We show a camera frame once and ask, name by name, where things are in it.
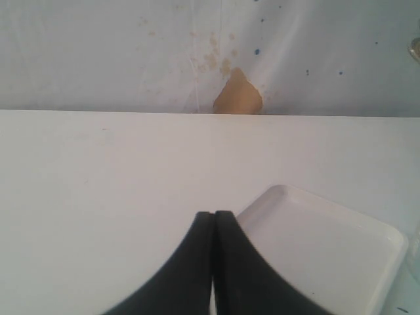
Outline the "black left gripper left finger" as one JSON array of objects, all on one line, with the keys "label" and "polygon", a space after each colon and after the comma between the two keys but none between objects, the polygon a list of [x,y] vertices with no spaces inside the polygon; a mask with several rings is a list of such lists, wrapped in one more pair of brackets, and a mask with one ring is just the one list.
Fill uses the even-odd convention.
[{"label": "black left gripper left finger", "polygon": [[209,314],[215,216],[198,212],[180,245],[139,289],[107,314]]}]

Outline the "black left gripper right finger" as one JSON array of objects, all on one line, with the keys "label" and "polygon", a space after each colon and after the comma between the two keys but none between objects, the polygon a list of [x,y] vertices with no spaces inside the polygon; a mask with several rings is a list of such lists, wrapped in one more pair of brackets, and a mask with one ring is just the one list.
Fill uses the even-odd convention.
[{"label": "black left gripper right finger", "polygon": [[315,304],[259,255],[233,213],[215,213],[213,281],[218,314],[314,314]]}]

